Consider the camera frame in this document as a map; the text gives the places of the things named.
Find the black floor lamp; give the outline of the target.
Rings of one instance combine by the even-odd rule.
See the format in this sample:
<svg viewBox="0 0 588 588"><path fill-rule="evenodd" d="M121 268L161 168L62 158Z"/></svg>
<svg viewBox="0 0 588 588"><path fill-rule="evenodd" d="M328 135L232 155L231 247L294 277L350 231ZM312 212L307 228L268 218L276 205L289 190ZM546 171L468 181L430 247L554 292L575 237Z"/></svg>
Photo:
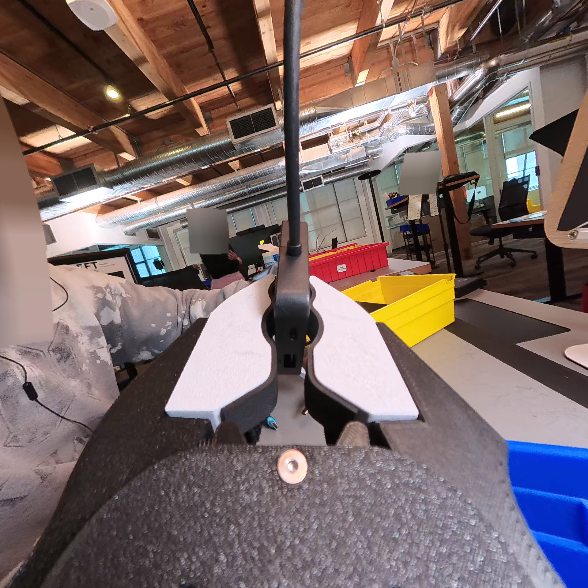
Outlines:
<svg viewBox="0 0 588 588"><path fill-rule="evenodd" d="M376 226L378 228L378 233L379 233L380 241L382 243L385 243L386 242L386 238L385 238L385 234L384 234L382 222L380 220L378 198L376 196L376 191L375 191L374 181L373 181L374 178L377 177L380 174L380 172L381 172L381 170L379 170L379 169L367 171L367 172L361 174L358 177L358 180L360 180L362 182L368 182L369 183L369 187L370 187L370 191L371 191L371 201L372 201L372 204L373 204L373 211L374 211L375 217L376 217Z"/></svg>

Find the person's grey patterned hoodie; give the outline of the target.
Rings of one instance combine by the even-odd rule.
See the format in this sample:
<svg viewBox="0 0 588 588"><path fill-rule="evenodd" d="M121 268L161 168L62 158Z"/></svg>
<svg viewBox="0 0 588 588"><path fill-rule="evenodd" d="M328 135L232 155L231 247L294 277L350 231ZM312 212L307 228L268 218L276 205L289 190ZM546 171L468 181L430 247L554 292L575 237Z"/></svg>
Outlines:
<svg viewBox="0 0 588 588"><path fill-rule="evenodd" d="M4 582L33 551L91 433L118 398L114 367L149 361L135 358L132 295L142 285L91 269L48 268L52 334L1 348Z"/></svg>

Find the yellow plastic bin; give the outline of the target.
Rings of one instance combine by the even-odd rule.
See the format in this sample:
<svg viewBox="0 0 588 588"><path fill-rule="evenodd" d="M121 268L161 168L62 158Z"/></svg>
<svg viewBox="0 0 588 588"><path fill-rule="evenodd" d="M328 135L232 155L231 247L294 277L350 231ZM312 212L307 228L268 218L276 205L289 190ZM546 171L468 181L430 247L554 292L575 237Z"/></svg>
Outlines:
<svg viewBox="0 0 588 588"><path fill-rule="evenodd" d="M357 303L380 305L369 311L409 348L454 323L454 273L381 276L343 290Z"/></svg>

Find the black framed white sign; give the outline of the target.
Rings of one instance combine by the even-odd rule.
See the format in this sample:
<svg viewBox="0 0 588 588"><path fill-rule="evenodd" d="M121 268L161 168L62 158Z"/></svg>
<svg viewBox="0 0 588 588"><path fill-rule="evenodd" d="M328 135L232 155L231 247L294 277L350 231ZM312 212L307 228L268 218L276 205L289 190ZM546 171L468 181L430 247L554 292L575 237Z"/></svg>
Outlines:
<svg viewBox="0 0 588 588"><path fill-rule="evenodd" d="M48 258L54 266L72 266L92 269L100 273L124 278L136 284L141 284L136 262L128 247L109 249L106 251L83 252L78 254L64 254Z"/></svg>

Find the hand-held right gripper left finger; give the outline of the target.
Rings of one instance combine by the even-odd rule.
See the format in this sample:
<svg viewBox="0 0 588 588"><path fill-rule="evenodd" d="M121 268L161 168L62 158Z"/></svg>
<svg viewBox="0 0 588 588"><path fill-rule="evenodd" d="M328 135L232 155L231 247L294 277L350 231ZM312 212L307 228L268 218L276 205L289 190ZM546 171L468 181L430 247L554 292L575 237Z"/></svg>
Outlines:
<svg viewBox="0 0 588 588"><path fill-rule="evenodd" d="M169 417L223 422L241 432L259 425L277 404L275 343L267 319L275 276L222 302L207 319L166 403Z"/></svg>

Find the wooden support post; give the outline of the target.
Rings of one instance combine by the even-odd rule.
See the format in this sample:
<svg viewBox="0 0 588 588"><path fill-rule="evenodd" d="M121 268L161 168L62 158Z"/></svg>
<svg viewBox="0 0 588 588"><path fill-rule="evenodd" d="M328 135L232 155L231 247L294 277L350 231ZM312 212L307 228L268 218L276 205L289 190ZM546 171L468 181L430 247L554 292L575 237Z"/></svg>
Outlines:
<svg viewBox="0 0 588 588"><path fill-rule="evenodd" d="M429 103L439 151L442 152L443 176L460 173L458 153L454 139L452 115L449 104L447 84L438 84L429 91ZM463 260L472 259L472 243L467 221L466 193L463 187L450 193L453 211L458 219L454 221Z"/></svg>

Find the person's left forearm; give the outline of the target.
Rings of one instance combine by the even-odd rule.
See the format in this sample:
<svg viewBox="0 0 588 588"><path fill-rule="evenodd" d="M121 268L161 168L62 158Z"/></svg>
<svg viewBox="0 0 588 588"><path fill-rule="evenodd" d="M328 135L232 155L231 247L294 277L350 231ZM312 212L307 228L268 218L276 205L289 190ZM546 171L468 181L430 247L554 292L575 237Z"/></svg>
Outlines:
<svg viewBox="0 0 588 588"><path fill-rule="evenodd" d="M216 290L174 290L137 286L132 301L135 312L135 358L154 359L181 337L198 319L207 319L225 300L248 287L239 280Z"/></svg>

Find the white ceiling vent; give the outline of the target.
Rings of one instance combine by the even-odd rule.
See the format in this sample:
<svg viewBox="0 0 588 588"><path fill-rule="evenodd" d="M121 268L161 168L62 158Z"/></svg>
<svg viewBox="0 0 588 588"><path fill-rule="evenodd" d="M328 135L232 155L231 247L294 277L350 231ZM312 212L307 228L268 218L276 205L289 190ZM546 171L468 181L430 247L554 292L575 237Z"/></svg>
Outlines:
<svg viewBox="0 0 588 588"><path fill-rule="evenodd" d="M226 126L231 141L235 144L281 129L274 104L230 116L226 118Z"/></svg>

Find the round white ceiling device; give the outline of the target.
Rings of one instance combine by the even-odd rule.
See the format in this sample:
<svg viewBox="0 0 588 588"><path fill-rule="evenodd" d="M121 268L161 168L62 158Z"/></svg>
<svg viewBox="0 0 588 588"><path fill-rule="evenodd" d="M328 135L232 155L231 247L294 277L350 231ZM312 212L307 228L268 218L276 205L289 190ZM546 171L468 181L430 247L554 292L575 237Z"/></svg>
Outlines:
<svg viewBox="0 0 588 588"><path fill-rule="evenodd" d="M95 32L105 31L118 22L109 1L66 1L66 5L85 26Z"/></svg>

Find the black office chair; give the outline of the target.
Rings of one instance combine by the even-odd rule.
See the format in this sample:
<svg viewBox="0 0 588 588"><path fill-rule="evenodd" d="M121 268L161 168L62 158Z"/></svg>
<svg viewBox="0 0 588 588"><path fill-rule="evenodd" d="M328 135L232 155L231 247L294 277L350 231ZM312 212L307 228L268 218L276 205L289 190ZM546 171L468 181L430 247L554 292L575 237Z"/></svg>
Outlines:
<svg viewBox="0 0 588 588"><path fill-rule="evenodd" d="M525 175L521 178L514 178L503 183L500 197L498 213L502 221L512 220L516 217L527 214L527 195L530 183L530 176ZM471 236L483 237L488 240L489 245L493 245L498 240L498 248L482 255L475 261L474 269L481 270L483 262L488 261L496 256L500 259L510 260L510 266L516 267L517 263L513 254L530 254L531 259L537 259L536 251L527 249L518 249L506 247L503 244L503 238L512 235L513 230L507 228L496 228L493 224L485 224L470 231Z"/></svg>

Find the black computer monitor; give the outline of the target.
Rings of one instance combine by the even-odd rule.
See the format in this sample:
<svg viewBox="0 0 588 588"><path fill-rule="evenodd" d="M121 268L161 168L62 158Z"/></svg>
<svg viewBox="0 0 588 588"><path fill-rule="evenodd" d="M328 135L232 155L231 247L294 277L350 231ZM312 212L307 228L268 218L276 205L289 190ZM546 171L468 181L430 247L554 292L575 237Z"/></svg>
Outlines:
<svg viewBox="0 0 588 588"><path fill-rule="evenodd" d="M230 248L241 259L239 271L246 279L249 277L250 266L253 266L255 270L265 268L260 244L271 245L271 237L280 233L281 226L278 224L260 225L238 232L234 237L229 238Z"/></svg>

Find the rounded wooden board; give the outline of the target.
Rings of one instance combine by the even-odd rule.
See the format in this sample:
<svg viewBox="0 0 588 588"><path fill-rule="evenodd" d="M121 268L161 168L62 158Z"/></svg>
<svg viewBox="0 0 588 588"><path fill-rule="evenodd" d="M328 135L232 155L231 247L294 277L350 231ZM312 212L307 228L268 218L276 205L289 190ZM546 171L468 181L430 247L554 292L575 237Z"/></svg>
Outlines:
<svg viewBox="0 0 588 588"><path fill-rule="evenodd" d="M557 247L587 249L587 94L548 201L545 233Z"/></svg>

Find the black ceiling vent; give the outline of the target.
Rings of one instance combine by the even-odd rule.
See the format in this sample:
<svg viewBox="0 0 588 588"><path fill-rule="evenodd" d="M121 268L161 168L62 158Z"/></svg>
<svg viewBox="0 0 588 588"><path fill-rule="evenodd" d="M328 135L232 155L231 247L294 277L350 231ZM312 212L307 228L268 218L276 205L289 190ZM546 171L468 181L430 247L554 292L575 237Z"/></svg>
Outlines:
<svg viewBox="0 0 588 588"><path fill-rule="evenodd" d="M62 200L102 187L98 171L93 164L53 176L51 184Z"/></svg>

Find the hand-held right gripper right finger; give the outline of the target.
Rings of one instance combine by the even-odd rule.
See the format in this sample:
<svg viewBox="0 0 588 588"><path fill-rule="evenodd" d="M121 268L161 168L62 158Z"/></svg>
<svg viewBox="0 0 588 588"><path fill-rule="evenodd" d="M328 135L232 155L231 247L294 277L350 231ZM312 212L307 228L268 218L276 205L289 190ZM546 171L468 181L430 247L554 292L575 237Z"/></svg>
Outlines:
<svg viewBox="0 0 588 588"><path fill-rule="evenodd" d="M305 408L330 435L349 422L413 422L419 409L376 321L318 277L310 277Z"/></svg>

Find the silver air duct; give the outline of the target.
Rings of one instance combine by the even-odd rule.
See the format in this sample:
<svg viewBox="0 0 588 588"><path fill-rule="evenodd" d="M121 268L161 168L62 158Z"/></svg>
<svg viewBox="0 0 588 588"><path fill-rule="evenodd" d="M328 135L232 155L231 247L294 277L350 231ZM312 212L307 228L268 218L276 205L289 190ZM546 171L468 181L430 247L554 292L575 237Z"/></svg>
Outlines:
<svg viewBox="0 0 588 588"><path fill-rule="evenodd" d="M247 196L283 188L286 171L286 158L277 158L97 215L95 222L102 229L121 228L125 233L135 233L178 220L188 209L217 208Z"/></svg>
<svg viewBox="0 0 588 588"><path fill-rule="evenodd" d="M98 173L100 183L114 190L158 185L205 166L229 160L239 153L228 132L201 136Z"/></svg>

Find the red plastic bin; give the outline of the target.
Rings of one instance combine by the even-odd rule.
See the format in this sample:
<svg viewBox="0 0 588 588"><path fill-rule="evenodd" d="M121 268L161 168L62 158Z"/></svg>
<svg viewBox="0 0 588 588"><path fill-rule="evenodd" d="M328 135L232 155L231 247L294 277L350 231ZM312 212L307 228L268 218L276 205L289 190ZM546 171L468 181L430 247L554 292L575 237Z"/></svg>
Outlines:
<svg viewBox="0 0 588 588"><path fill-rule="evenodd" d="M378 270L388 265L387 247L382 242L370 245L353 243L309 257L310 275L332 283Z"/></svg>

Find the wooden top desk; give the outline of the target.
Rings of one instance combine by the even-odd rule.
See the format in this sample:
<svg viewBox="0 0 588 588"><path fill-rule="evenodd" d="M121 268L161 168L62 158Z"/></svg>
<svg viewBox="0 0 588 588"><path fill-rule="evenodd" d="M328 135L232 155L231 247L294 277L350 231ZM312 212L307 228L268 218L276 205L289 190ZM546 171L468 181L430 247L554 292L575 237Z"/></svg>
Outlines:
<svg viewBox="0 0 588 588"><path fill-rule="evenodd" d="M568 299L567 285L564 271L563 249L549 241L545 230L546 211L529 213L511 220L492 225L493 229L507 229L508 231L528 233L531 227L538 226L543 230L542 237L545 246L546 267L548 273L549 302L559 303Z"/></svg>

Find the blue plastic bin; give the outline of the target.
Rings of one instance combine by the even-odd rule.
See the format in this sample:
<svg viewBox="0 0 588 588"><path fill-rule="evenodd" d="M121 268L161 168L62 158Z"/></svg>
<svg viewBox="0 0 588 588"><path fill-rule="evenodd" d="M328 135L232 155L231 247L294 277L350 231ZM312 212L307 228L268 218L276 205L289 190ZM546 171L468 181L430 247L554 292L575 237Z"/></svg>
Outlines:
<svg viewBox="0 0 588 588"><path fill-rule="evenodd" d="M511 486L566 587L587 587L587 449L507 441Z"/></svg>

